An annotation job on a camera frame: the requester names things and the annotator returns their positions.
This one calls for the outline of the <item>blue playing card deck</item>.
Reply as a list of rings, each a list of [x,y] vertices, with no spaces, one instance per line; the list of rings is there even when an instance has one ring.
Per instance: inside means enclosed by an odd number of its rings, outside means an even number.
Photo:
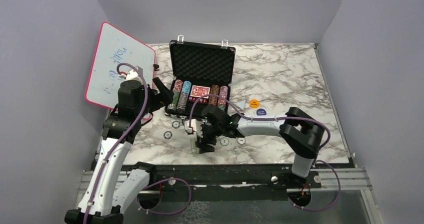
[[[198,154],[199,153],[199,150],[198,150],[198,147],[196,146],[196,144],[197,144],[196,137],[190,138],[190,148],[191,148],[192,154]]]

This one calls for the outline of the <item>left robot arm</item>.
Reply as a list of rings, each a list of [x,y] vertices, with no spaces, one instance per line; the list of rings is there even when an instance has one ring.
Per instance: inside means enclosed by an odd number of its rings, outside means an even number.
[[[121,224],[124,213],[144,189],[157,184],[155,167],[135,168],[117,186],[124,160],[135,137],[152,116],[173,101],[173,92],[157,77],[153,79],[159,92],[155,93],[143,80],[126,80],[118,89],[118,103],[103,123],[100,154],[90,183],[76,209],[67,211],[67,224]]]

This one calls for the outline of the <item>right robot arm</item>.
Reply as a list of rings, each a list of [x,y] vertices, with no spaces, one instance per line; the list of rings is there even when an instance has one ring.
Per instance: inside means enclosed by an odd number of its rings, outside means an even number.
[[[196,135],[197,144],[211,144],[219,136],[245,138],[249,136],[281,137],[295,153],[289,173],[289,183],[300,188],[309,180],[309,172],[318,157],[328,128],[301,109],[291,107],[284,116],[252,117],[236,113],[229,115],[216,106],[208,105],[201,113],[208,123],[189,118],[184,123],[187,133]]]

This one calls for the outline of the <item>orange dealer button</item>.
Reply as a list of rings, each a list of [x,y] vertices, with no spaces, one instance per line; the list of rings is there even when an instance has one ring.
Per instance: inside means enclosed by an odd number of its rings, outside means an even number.
[[[249,106],[251,108],[258,108],[260,106],[260,102],[258,100],[256,100],[256,99],[251,99],[249,101]]]

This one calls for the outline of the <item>blue dealer button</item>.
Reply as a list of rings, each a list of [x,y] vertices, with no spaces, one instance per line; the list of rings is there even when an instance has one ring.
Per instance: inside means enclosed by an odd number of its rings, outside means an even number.
[[[259,109],[256,110],[256,114],[258,116],[266,116],[267,115],[267,111],[265,109],[263,109],[263,108],[259,108]]]

